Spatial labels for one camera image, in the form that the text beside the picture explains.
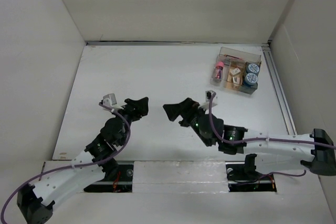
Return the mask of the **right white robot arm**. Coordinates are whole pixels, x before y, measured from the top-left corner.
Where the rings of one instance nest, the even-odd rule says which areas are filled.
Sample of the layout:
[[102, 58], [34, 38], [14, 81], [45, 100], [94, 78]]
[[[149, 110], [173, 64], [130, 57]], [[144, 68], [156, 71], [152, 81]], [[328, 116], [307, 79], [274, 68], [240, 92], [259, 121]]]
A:
[[254, 179], [260, 174], [306, 168], [311, 173], [335, 176], [335, 145], [323, 129], [310, 134], [272, 135], [242, 126], [227, 125], [207, 109], [211, 103], [200, 105], [187, 98], [163, 109], [173, 122], [179, 116], [182, 127], [190, 127], [205, 146], [218, 146], [227, 155], [245, 157], [243, 173]]

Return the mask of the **orange red pen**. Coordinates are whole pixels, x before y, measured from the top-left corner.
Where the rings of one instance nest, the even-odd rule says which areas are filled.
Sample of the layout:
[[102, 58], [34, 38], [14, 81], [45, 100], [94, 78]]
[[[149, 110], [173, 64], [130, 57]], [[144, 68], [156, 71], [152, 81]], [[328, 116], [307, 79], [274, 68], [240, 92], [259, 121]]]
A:
[[232, 56], [232, 55], [228, 55], [228, 54], [225, 54], [224, 56], [227, 57], [227, 58], [230, 58], [230, 59], [236, 59], [236, 60], [242, 60], [242, 61], [244, 60], [243, 58]]

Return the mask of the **pink capped glue bottle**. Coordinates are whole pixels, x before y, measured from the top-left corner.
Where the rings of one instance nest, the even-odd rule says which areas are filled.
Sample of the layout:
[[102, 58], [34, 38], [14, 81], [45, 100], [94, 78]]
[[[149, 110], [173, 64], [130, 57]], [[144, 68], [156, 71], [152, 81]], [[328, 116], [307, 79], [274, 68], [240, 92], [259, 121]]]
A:
[[224, 69], [224, 63], [222, 61], [217, 62], [213, 73], [213, 78], [216, 80], [222, 80], [223, 69]]

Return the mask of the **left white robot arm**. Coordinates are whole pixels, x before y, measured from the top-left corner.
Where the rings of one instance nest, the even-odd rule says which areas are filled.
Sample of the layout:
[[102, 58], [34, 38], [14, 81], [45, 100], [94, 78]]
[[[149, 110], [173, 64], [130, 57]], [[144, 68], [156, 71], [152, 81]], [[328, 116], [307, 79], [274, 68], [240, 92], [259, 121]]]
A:
[[115, 95], [107, 94], [99, 105], [114, 114], [96, 138], [67, 167], [45, 172], [34, 184], [26, 183], [17, 193], [17, 206], [27, 223], [46, 223], [54, 210], [74, 194], [102, 179], [117, 175], [114, 159], [128, 144], [132, 122], [147, 116], [149, 99], [125, 99], [117, 104]]

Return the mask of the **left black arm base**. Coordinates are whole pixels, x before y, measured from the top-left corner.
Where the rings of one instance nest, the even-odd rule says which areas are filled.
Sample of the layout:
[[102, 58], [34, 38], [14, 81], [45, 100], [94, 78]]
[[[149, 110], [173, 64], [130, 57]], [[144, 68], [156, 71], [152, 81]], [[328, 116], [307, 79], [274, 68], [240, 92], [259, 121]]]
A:
[[120, 162], [115, 175], [95, 182], [83, 191], [86, 193], [131, 193], [133, 174], [134, 162]]

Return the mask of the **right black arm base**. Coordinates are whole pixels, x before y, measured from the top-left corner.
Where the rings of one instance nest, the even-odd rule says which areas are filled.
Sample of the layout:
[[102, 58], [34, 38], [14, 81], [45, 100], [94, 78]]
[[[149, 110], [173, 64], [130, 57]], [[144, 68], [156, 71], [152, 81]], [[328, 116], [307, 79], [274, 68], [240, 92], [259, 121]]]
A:
[[256, 171], [256, 157], [256, 154], [248, 154], [244, 162], [226, 163], [230, 193], [277, 192], [274, 176]]

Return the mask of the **blue patterned tape roll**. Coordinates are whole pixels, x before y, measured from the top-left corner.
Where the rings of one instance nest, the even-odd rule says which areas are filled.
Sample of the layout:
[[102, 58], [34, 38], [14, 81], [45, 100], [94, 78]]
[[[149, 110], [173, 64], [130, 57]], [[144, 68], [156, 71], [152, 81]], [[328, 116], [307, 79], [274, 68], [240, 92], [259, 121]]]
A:
[[255, 73], [247, 73], [244, 77], [243, 85], [252, 87], [258, 83], [258, 76]]

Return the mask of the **clear compartment organizer box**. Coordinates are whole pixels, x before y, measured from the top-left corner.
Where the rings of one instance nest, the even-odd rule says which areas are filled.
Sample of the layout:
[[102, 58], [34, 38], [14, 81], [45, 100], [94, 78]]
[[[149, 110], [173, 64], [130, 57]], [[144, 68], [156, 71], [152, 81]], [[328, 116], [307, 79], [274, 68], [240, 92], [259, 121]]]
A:
[[261, 55], [222, 47], [210, 83], [252, 95], [258, 89]]

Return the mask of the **pink barrel pen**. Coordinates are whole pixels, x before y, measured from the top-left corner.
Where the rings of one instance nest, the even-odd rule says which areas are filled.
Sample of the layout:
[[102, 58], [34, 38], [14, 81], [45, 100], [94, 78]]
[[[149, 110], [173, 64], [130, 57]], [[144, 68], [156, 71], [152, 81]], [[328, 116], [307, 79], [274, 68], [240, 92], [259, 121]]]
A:
[[224, 63], [224, 66], [229, 68], [230, 67], [230, 64], [231, 64], [231, 59], [230, 58], [225, 58], [223, 60], [223, 63]]

